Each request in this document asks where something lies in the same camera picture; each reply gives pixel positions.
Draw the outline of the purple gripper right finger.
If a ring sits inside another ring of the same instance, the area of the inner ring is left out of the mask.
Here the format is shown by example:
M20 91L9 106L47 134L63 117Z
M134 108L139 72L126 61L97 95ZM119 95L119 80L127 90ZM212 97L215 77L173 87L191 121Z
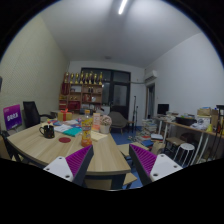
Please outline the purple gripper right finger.
M154 155L139 146L130 144L129 154L143 186L182 169L165 154Z

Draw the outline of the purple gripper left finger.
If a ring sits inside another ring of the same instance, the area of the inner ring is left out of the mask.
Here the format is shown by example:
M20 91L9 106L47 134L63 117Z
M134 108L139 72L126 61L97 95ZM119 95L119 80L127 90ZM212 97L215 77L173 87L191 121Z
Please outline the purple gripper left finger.
M82 186L93 155L93 146L90 145L67 157L57 157L44 170L69 182L73 182L78 186Z

